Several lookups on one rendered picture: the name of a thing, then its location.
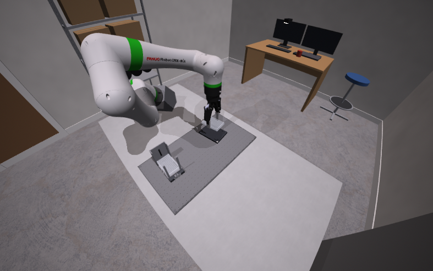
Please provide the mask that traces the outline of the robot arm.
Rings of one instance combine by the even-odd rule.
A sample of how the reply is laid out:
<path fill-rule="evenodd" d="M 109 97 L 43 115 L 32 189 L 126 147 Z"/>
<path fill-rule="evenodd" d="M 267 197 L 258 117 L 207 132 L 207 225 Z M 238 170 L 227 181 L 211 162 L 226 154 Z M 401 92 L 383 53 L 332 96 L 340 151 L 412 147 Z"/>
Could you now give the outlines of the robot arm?
<path fill-rule="evenodd" d="M 198 50 L 181 50 L 122 36 L 93 33 L 81 43 L 97 107 L 106 115 L 125 117 L 143 127 L 158 123 L 162 91 L 141 79 L 129 81 L 125 71 L 175 68 L 200 73 L 204 93 L 221 94 L 223 61 Z"/>

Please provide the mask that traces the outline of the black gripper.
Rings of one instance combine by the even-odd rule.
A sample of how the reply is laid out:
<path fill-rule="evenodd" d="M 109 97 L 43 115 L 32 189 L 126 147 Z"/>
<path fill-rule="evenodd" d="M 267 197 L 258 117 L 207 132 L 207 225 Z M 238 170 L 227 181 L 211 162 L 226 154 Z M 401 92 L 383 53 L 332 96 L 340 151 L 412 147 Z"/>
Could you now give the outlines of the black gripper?
<path fill-rule="evenodd" d="M 206 127 L 211 128 L 211 114 L 213 108 L 215 109 L 215 118 L 219 120 L 219 113 L 221 110 L 221 97 L 209 97 L 206 95 L 207 106 L 204 106 L 204 121 L 206 121 Z"/>

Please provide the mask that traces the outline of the grey stack rack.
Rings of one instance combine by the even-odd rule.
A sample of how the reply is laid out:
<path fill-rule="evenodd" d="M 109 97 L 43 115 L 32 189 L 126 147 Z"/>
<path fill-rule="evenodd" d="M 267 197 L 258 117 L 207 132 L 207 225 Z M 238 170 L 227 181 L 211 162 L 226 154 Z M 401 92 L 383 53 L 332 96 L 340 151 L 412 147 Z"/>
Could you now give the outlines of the grey stack rack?
<path fill-rule="evenodd" d="M 166 144 L 166 142 L 162 142 L 159 145 L 155 146 L 154 148 L 152 148 L 151 150 L 149 150 L 152 157 L 154 158 L 154 160 L 156 161 L 157 166 L 160 168 L 160 166 L 158 165 L 157 161 L 161 158 L 163 158 L 164 156 L 166 156 L 167 154 L 169 154 L 171 156 L 171 153 L 169 151 L 168 145 Z M 171 156 L 172 157 L 172 156 Z M 175 172 L 173 175 L 169 175 L 166 167 L 163 165 L 163 168 L 166 172 L 166 174 L 164 173 L 164 171 L 161 169 L 161 171 L 164 173 L 164 175 L 169 179 L 170 182 L 173 182 L 175 179 L 177 179 L 179 176 L 181 176 L 183 173 L 185 173 L 185 171 L 181 168 L 178 157 L 176 157 L 177 160 L 177 164 L 179 166 L 179 170 L 177 172 Z"/>

